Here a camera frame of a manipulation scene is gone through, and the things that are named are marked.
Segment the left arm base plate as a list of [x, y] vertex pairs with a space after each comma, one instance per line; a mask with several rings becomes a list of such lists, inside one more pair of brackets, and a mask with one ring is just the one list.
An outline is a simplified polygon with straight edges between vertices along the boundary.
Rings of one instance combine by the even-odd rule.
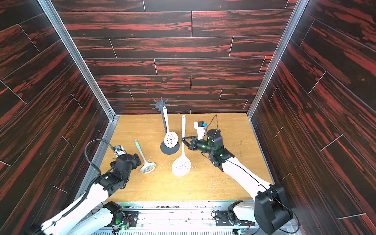
[[136, 227], [139, 219], [139, 211], [110, 211], [102, 208], [98, 211], [99, 221], [104, 227], [128, 229]]

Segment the white teal skimmer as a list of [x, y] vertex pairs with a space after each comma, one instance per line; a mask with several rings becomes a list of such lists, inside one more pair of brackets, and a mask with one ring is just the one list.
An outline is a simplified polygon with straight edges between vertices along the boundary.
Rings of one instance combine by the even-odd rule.
[[171, 168], [173, 174], [177, 177], [183, 177], [187, 175], [191, 169], [191, 162], [186, 157], [186, 154], [185, 154], [186, 145], [183, 142], [185, 138], [185, 133], [186, 133], [186, 116], [185, 115], [182, 115], [181, 129], [182, 129], [182, 134], [181, 134], [182, 153], [181, 153], [181, 156], [173, 162], [172, 168]]
[[167, 114], [167, 107], [163, 107], [163, 114], [164, 114], [164, 120], [166, 124], [166, 134], [164, 137], [164, 143], [166, 147], [173, 148], [178, 143], [178, 135], [176, 132], [172, 132], [169, 130], [169, 123], [168, 123], [168, 114]]
[[136, 145], [138, 151], [140, 152], [141, 157], [144, 161], [144, 165], [141, 167], [140, 172], [143, 173], [143, 174], [151, 173], [156, 168], [156, 163], [155, 162], [148, 162], [145, 159], [144, 154], [142, 152], [142, 149], [140, 147], [140, 144], [137, 140], [135, 140], [135, 145]]

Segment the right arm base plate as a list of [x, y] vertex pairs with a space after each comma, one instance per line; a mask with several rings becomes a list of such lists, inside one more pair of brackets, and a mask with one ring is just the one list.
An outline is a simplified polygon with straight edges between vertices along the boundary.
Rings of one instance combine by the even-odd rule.
[[211, 212], [212, 218], [215, 220], [215, 224], [218, 227], [224, 226], [234, 226], [234, 227], [241, 227], [241, 226], [255, 226], [254, 222], [248, 220], [241, 220], [238, 222], [232, 222], [230, 217], [228, 216], [227, 211], [220, 211], [220, 210], [213, 210]]

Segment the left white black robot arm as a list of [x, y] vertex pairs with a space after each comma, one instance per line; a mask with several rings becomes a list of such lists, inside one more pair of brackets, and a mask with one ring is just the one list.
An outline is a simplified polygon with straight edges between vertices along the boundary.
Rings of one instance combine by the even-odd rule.
[[98, 212], [84, 219], [97, 205], [124, 189], [130, 173], [142, 163], [137, 154], [122, 154], [111, 163], [111, 169], [97, 177], [85, 194], [71, 203], [66, 209], [45, 221], [40, 226], [33, 225], [25, 235], [90, 235], [107, 226], [121, 226], [123, 219], [120, 205], [110, 202]]

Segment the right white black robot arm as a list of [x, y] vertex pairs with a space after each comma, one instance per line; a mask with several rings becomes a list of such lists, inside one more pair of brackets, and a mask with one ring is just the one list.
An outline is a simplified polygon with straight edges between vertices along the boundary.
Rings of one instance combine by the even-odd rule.
[[232, 224], [253, 222], [272, 235], [294, 217], [285, 189], [262, 180], [247, 169], [224, 147], [220, 130], [210, 130], [206, 140], [191, 136], [183, 137], [182, 142], [192, 151], [208, 154], [215, 167], [232, 177], [253, 198], [252, 204], [239, 200], [228, 207], [227, 218]]

